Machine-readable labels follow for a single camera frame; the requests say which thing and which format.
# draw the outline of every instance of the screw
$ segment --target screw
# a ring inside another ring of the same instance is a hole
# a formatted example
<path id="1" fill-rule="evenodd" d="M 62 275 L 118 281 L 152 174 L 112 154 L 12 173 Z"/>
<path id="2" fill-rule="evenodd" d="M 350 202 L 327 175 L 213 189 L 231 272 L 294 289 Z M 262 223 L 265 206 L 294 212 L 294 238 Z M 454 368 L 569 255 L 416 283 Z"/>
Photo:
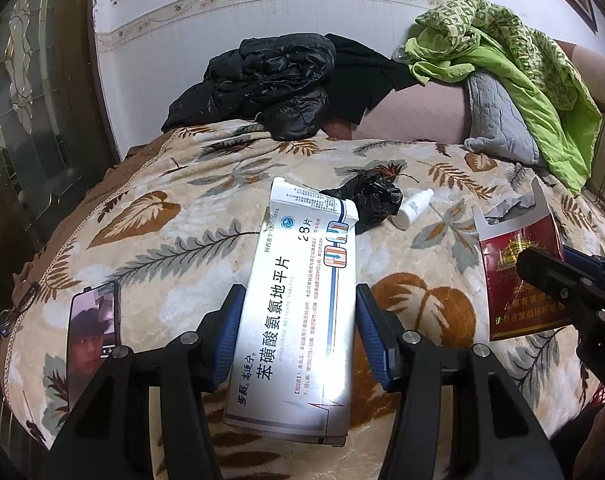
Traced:
<path id="1" fill-rule="evenodd" d="M 113 355 L 116 359 L 122 359 L 127 354 L 129 354 L 129 348 L 126 346 L 117 346 L 111 351 L 111 355 Z"/>
<path id="2" fill-rule="evenodd" d="M 473 346 L 473 352 L 478 357 L 487 357 L 491 353 L 491 351 L 489 350 L 489 347 L 482 343 L 476 343 Z"/>
<path id="3" fill-rule="evenodd" d="M 180 342 L 183 345 L 191 345 L 198 341 L 198 334 L 196 332 L 185 332 L 180 336 Z"/>
<path id="4" fill-rule="evenodd" d="M 414 332 L 413 330 L 407 330 L 406 332 L 403 332 L 403 341 L 405 343 L 409 343 L 410 345 L 420 343 L 420 334 L 418 332 Z"/>

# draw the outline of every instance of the phone screen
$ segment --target phone screen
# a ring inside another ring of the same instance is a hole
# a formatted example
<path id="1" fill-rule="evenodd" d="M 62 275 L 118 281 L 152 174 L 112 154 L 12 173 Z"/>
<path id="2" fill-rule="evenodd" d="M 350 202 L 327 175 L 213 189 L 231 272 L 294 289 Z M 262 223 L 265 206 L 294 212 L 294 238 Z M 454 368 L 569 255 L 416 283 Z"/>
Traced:
<path id="1" fill-rule="evenodd" d="M 67 331 L 67 386 L 70 410 L 95 373 L 120 344 L 118 283 L 85 290 L 71 300 Z"/>

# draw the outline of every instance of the eyeglasses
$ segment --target eyeglasses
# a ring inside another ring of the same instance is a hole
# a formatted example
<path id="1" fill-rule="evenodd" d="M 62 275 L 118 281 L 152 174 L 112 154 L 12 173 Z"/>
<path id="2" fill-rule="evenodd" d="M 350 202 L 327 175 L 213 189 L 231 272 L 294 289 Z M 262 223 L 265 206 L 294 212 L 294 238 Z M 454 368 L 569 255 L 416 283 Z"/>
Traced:
<path id="1" fill-rule="evenodd" d="M 0 335 L 2 337 L 9 337 L 11 334 L 11 327 L 15 323 L 16 319 L 20 314 L 26 312 L 34 302 L 36 295 L 40 290 L 38 282 L 33 282 L 29 287 L 29 290 L 23 295 L 18 305 L 14 305 L 11 308 L 6 308 L 0 313 Z"/>

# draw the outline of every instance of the person's arm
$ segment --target person's arm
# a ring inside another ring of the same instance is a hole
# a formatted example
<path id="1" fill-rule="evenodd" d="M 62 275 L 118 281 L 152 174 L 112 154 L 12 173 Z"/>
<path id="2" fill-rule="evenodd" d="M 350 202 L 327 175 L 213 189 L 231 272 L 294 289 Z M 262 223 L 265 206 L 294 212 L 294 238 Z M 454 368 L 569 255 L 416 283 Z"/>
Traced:
<path id="1" fill-rule="evenodd" d="M 572 479 L 577 480 L 598 457 L 605 444 L 605 405 L 594 418 L 594 424 L 585 444 L 580 448 L 574 462 Z"/>

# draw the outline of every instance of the black plastic bag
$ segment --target black plastic bag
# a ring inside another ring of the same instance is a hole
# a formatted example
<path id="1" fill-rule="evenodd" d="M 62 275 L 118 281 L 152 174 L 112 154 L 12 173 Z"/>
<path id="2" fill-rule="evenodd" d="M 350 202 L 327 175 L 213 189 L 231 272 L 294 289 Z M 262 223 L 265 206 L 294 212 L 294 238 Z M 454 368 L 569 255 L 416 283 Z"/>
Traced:
<path id="1" fill-rule="evenodd" d="M 361 173 L 339 188 L 324 189 L 321 193 L 356 204 L 357 235 L 377 226 L 389 215 L 398 214 L 403 203 L 403 192 L 375 170 Z"/>

